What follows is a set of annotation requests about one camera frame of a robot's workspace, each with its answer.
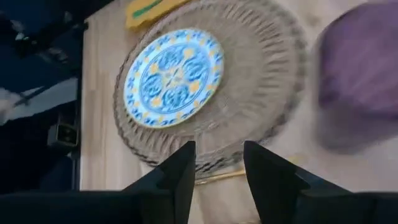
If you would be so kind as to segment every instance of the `plate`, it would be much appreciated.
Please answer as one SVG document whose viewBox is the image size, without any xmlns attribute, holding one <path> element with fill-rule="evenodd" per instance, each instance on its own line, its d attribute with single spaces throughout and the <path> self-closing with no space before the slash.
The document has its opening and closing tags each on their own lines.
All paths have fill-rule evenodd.
<svg viewBox="0 0 398 224">
<path fill-rule="evenodd" d="M 148 128 L 166 128 L 193 116 L 211 98 L 223 74 L 223 51 L 209 33 L 180 29 L 150 43 L 124 83 L 129 115 Z"/>
</svg>

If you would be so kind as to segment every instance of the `blue floral pattern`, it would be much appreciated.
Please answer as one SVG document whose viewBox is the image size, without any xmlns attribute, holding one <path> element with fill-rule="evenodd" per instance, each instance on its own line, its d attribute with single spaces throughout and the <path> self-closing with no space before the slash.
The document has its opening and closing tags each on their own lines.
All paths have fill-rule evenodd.
<svg viewBox="0 0 398 224">
<path fill-rule="evenodd" d="M 131 66 L 124 85 L 127 111 L 150 128 L 178 124 L 213 95 L 222 71 L 221 46 L 209 33 L 183 29 L 165 34 Z"/>
</svg>

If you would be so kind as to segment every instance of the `wooden surface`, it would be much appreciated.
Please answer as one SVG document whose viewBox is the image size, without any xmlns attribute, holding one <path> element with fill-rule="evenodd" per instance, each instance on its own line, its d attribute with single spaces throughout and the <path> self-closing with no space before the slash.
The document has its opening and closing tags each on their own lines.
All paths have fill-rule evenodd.
<svg viewBox="0 0 398 224">
<path fill-rule="evenodd" d="M 361 0 L 280 0 L 302 23 L 310 46 L 333 19 Z M 116 75 L 141 34 L 124 29 L 129 1 L 115 0 L 88 18 L 83 60 L 81 171 L 82 190 L 123 189 L 150 169 L 123 144 L 114 123 L 112 94 Z M 314 140 L 313 74 L 292 120 L 268 146 L 286 158 L 344 188 L 398 190 L 398 138 L 381 142 L 353 155 L 322 149 Z M 242 223 L 258 214 L 244 176 L 202 185 L 195 189 L 190 223 Z"/>
</svg>

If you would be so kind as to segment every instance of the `purple object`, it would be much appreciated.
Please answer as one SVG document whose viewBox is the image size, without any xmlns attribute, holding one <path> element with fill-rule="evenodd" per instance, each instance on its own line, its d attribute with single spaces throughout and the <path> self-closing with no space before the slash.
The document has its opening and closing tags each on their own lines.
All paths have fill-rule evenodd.
<svg viewBox="0 0 398 224">
<path fill-rule="evenodd" d="M 398 2 L 363 4 L 320 40 L 320 122 L 329 146 L 367 143 L 398 129 Z"/>
</svg>

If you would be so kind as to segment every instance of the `green stripe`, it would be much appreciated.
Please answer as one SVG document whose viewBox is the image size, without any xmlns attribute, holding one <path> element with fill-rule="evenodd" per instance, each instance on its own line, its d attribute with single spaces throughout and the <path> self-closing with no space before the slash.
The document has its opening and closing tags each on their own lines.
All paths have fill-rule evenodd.
<svg viewBox="0 0 398 224">
<path fill-rule="evenodd" d="M 141 15 L 143 15 L 144 13 L 146 13 L 147 11 L 149 11 L 150 9 L 152 9 L 153 7 L 155 7 L 157 4 L 159 4 L 160 2 L 162 2 L 163 0 L 156 0 L 154 1 L 152 4 L 143 7 L 142 9 L 139 9 L 135 12 L 132 13 L 132 17 L 133 18 L 137 18 Z"/>
</svg>

